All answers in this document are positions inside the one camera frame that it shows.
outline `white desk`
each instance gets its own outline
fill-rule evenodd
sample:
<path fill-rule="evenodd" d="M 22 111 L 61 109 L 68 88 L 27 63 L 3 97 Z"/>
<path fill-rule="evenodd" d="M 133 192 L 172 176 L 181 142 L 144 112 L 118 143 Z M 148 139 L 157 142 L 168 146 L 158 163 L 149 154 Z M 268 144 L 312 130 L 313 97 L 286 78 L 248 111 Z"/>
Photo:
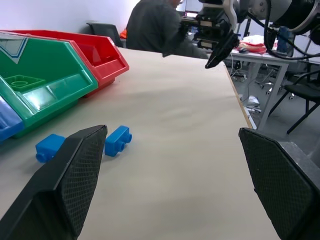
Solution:
<path fill-rule="evenodd" d="M 269 64 L 269 65 L 280 67 L 274 82 L 274 86 L 272 87 L 271 94 L 269 95 L 266 105 L 261 113 L 262 114 L 261 121 L 257 127 L 258 130 L 263 130 L 263 128 L 266 125 L 270 110 L 276 101 L 279 88 L 281 87 L 281 83 L 285 77 L 285 73 L 287 72 L 289 63 L 294 63 L 297 61 L 276 58 L 267 53 L 263 55 L 257 54 L 257 53 L 239 53 L 238 50 L 235 50 L 235 49 L 232 50 L 231 53 L 234 61 L 243 61 L 243 62 L 252 63 L 249 66 L 249 76 L 247 78 L 246 84 L 251 83 L 252 80 L 257 78 L 261 64 Z M 242 99 L 247 99 L 248 97 L 249 97 L 249 93 L 246 90 L 242 96 Z"/>
<path fill-rule="evenodd" d="M 247 122 L 223 63 L 120 51 L 130 71 L 112 86 L 0 146 L 0 217 L 41 166 L 37 142 L 127 125 L 132 142 L 103 157 L 79 240 L 278 240 L 253 190 L 238 138 Z"/>

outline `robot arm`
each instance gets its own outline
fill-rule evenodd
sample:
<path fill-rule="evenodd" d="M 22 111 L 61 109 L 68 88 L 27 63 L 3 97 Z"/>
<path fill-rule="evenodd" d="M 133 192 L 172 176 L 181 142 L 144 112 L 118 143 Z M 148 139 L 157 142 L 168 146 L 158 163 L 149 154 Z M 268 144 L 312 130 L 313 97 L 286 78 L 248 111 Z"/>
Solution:
<path fill-rule="evenodd" d="M 237 23 L 242 23 L 248 13 L 258 20 L 266 19 L 268 3 L 271 3 L 271 22 L 289 28 L 296 35 L 311 31 L 310 38 L 320 45 L 320 0 L 199 1 L 203 4 L 202 10 L 196 18 L 181 20 L 181 33 L 185 34 L 189 26 L 198 27 L 194 36 L 198 47 L 212 50 L 205 66 L 207 69 L 218 65 L 238 46 L 239 39 L 234 31 Z"/>

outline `red object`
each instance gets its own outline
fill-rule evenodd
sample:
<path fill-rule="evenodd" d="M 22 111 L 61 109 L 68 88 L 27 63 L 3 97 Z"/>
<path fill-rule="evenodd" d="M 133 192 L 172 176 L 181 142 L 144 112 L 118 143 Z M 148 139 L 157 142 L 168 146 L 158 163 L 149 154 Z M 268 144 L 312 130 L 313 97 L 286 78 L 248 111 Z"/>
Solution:
<path fill-rule="evenodd" d="M 127 35 L 128 35 L 128 32 L 127 32 L 127 29 L 125 29 L 122 31 L 122 33 L 120 33 L 120 38 L 127 39 Z"/>
<path fill-rule="evenodd" d="M 274 48 L 278 47 L 278 43 L 275 42 L 273 45 Z M 267 48 L 264 43 L 257 43 L 253 44 L 250 42 L 240 41 L 239 46 L 237 47 L 238 50 L 240 49 L 247 49 L 250 53 L 254 54 L 265 54 L 267 52 Z"/>
<path fill-rule="evenodd" d="M 129 70 L 129 65 L 106 36 L 87 35 L 49 30 L 5 30 L 34 37 L 68 41 L 92 72 L 98 82 L 98 89 L 90 92 L 89 97 L 115 81 L 115 77 Z"/>

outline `orange object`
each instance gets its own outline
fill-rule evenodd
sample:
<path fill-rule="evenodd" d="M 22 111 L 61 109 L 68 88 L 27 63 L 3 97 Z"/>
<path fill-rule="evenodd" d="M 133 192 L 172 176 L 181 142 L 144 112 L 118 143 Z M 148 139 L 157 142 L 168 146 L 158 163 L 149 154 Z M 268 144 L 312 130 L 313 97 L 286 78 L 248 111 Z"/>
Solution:
<path fill-rule="evenodd" d="M 121 39 L 127 39 L 127 29 L 123 30 L 122 33 L 120 33 Z"/>
<path fill-rule="evenodd" d="M 98 82 L 98 89 L 90 92 L 89 97 L 115 81 L 115 77 L 129 70 L 129 65 L 115 46 L 106 36 L 87 35 L 49 30 L 12 30 L 35 38 L 56 39 L 68 41 L 92 72 Z"/>

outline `green storage bin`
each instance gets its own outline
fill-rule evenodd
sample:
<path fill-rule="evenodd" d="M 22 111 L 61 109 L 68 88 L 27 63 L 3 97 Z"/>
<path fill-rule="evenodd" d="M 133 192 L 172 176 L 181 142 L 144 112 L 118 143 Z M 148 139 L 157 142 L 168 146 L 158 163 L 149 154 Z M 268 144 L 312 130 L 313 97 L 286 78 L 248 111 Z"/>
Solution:
<path fill-rule="evenodd" d="M 98 82 L 69 42 L 29 38 L 18 64 L 0 51 L 0 96 L 22 119 L 18 137 L 75 105 Z"/>

